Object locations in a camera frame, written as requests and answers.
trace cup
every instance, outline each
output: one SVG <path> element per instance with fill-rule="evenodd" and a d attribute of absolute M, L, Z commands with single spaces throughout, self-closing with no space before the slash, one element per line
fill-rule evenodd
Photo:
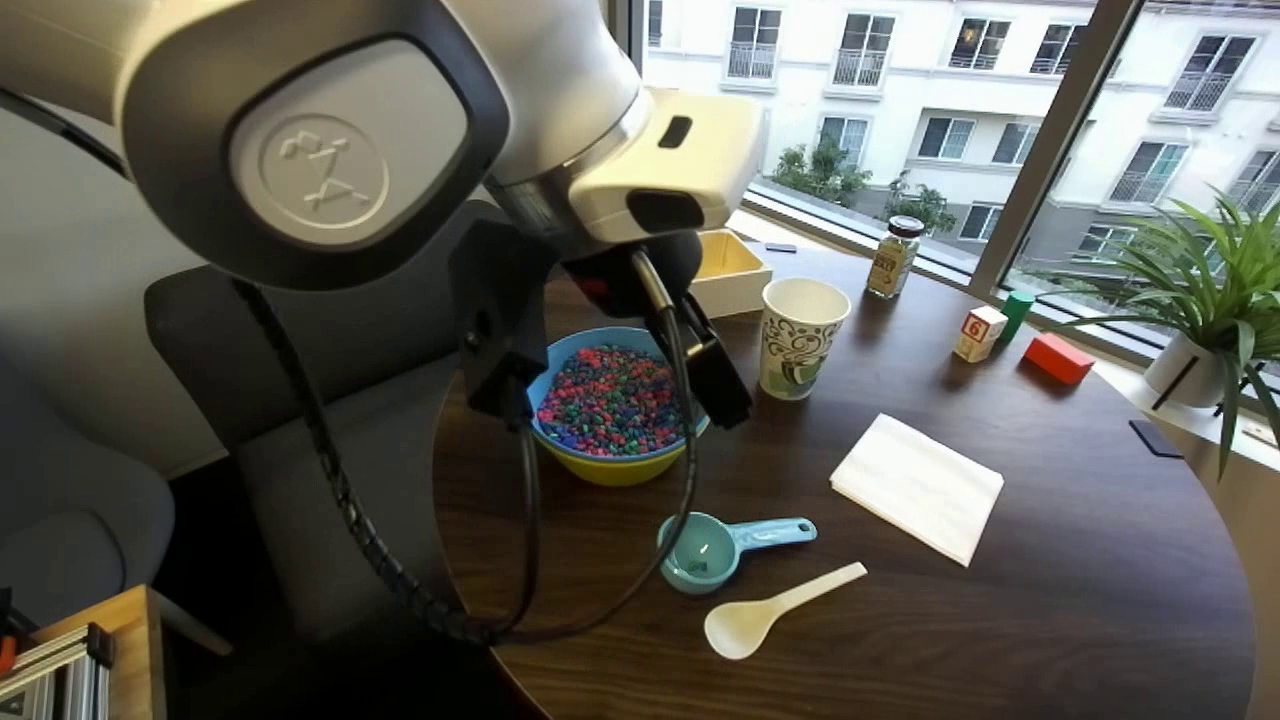
<path fill-rule="evenodd" d="M 807 399 L 852 300 L 823 279 L 773 279 L 763 289 L 758 393 Z"/>

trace wall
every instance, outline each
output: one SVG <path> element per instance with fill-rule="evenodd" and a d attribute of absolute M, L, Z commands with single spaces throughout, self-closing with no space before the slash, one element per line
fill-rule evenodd
<path fill-rule="evenodd" d="M 0 339 L 90 436 L 188 472 L 219 445 L 143 338 L 139 296 L 196 263 L 130 188 L 0 113 Z"/>

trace wooden table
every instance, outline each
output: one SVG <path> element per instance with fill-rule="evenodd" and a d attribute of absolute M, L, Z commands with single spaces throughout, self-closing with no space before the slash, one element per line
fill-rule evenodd
<path fill-rule="evenodd" d="M 193 644 L 226 657 L 231 644 L 204 629 L 196 616 L 174 607 L 167 597 L 135 586 L 118 597 L 106 597 L 66 621 L 56 621 L 37 632 L 53 640 L 99 623 L 112 638 L 112 720 L 163 720 L 163 629 L 174 629 Z"/>
<path fill-rule="evenodd" d="M 966 296 L 912 278 L 865 300 L 865 261 L 773 256 L 856 296 L 807 406 L 757 397 L 753 419 L 698 445 L 698 504 L 720 519 L 811 515 L 811 549 L 745 560 L 720 597 L 653 581 L 605 629 L 498 644 L 495 662 L 543 718 L 1242 718 L 1253 616 L 1233 541 L 1177 460 L 1134 441 L 1102 381 L 1055 393 L 1020 368 L 1022 328 L 994 360 L 951 360 Z M 573 289 L 549 293 L 551 338 L 599 323 Z M 757 381 L 757 320 L 720 320 Z M 960 567 L 832 494 L 827 477 L 875 412 L 1003 472 Z M 543 463 L 543 586 L 529 623 L 578 621 L 653 555 L 678 480 L 605 494 Z M 436 441 L 439 537 L 472 614 L 502 614 L 520 576 L 511 436 L 451 399 Z M 753 599 L 865 560 L 868 581 L 782 616 L 726 663 L 698 638 L 720 599 Z"/>

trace white plastic spoon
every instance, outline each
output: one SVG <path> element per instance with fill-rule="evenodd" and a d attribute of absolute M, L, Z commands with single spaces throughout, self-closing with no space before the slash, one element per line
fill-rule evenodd
<path fill-rule="evenodd" d="M 715 603 L 704 621 L 704 638 L 724 662 L 746 662 L 780 616 L 859 576 L 868 576 L 865 563 L 844 563 L 763 599 Z"/>

